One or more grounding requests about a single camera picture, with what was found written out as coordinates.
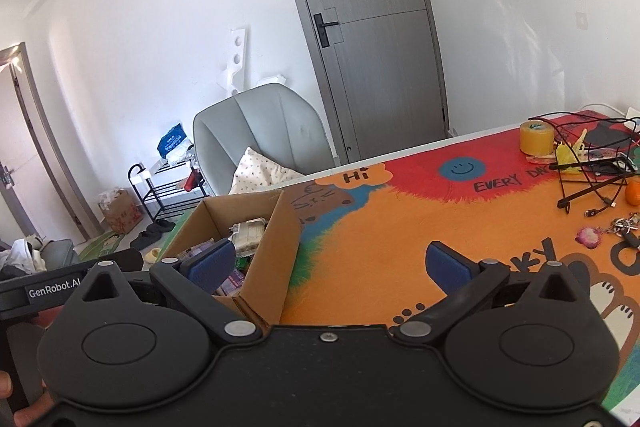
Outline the person's left hand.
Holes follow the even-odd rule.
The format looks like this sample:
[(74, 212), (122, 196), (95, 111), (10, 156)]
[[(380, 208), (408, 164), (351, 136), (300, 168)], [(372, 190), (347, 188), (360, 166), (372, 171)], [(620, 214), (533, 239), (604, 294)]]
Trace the person's left hand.
[(30, 426), (53, 407), (37, 351), (61, 307), (1, 322), (1, 425)]

